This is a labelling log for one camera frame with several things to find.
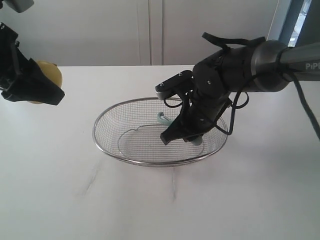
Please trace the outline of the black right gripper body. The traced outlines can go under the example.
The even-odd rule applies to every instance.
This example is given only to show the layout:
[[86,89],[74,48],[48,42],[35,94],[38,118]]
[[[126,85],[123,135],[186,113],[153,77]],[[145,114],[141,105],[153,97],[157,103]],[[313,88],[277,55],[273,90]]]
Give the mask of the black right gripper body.
[[192,69],[193,89],[186,97],[189,103],[183,104],[178,115],[180,122],[203,135],[217,125],[227,107],[237,109],[238,100],[230,100],[230,94],[255,91],[253,53],[252,48],[230,48],[198,62]]

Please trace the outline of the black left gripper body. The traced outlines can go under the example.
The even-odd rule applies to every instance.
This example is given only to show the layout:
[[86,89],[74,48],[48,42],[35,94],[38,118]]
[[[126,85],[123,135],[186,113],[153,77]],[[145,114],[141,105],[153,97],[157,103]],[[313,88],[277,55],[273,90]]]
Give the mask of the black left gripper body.
[[18,33],[0,24],[0,95],[7,101],[32,101],[25,89],[29,61],[21,53]]

